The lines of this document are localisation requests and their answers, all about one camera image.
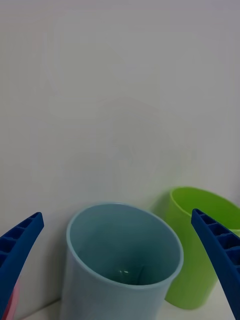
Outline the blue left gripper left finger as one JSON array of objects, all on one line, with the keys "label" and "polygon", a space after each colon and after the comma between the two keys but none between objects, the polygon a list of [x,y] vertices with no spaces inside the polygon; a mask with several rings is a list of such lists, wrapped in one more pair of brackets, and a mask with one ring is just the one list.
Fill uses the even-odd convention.
[{"label": "blue left gripper left finger", "polygon": [[42,229],[44,220],[36,212],[0,237],[0,314],[4,315],[26,259]]}]

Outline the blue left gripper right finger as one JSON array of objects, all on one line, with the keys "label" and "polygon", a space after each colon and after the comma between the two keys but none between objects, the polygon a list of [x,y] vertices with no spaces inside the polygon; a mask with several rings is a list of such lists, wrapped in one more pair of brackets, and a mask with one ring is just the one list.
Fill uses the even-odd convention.
[{"label": "blue left gripper right finger", "polygon": [[191,224],[215,270],[234,315],[240,318],[240,238],[222,224],[194,209]]}]

